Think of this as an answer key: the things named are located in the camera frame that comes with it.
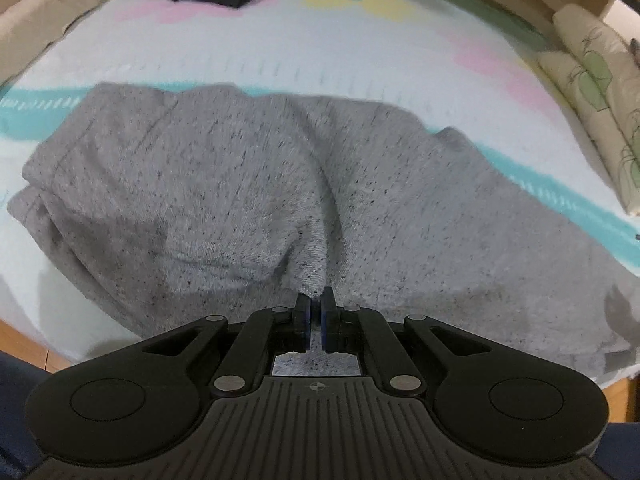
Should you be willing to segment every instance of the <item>metal screw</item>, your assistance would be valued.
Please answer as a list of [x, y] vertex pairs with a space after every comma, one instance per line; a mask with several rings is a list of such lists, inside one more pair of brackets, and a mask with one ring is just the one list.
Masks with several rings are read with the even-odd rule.
[[417, 390], [422, 386], [422, 381], [412, 375], [396, 375], [389, 381], [392, 388], [400, 390], [401, 392], [410, 392]]
[[244, 379], [237, 375], [223, 375], [213, 381], [213, 385], [221, 392], [234, 392], [244, 388]]

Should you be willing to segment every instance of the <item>patterned pillow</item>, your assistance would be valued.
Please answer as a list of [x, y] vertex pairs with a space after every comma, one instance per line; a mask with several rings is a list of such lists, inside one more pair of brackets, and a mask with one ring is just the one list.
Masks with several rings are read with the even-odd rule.
[[640, 68], [625, 42], [574, 4], [556, 12], [554, 24], [569, 52], [593, 77], [631, 150], [640, 158]]
[[542, 69], [578, 114], [629, 215], [640, 215], [640, 165], [618, 128], [598, 82], [570, 54], [543, 52]]

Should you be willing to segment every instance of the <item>pastel patterned sheet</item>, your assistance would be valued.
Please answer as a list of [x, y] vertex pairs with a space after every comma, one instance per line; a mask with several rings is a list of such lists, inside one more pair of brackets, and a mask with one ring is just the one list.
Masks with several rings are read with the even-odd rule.
[[239, 10], [110, 1], [0, 92], [0, 317], [75, 360], [135, 339], [4, 207], [36, 144], [105, 80], [369, 99], [411, 111], [430, 132], [453, 125], [638, 274], [640, 220], [625, 215], [584, 129], [535, 65], [526, 46], [443, 0], [258, 0]]

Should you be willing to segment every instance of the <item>bed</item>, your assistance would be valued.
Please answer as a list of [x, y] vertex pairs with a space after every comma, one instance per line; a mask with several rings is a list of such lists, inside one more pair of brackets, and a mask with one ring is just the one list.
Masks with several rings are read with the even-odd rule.
[[[5, 207], [34, 147], [100, 81], [368, 99], [411, 111], [430, 132], [453, 125], [639, 275], [640, 219], [625, 214], [580, 121], [537, 70], [544, 38], [481, 0], [453, 1], [100, 2], [0, 91], [0, 317], [73, 362], [137, 339], [78, 292]], [[601, 386], [640, 370], [633, 346], [602, 352]]]

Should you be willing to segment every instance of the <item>speckled gray cloth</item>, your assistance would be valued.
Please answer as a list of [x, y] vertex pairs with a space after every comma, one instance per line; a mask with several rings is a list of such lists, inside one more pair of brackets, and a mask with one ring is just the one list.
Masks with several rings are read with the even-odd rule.
[[462, 134], [399, 108], [101, 84], [24, 177], [10, 212], [142, 336], [330, 284], [343, 306], [421, 312], [591, 375], [636, 360], [638, 279]]

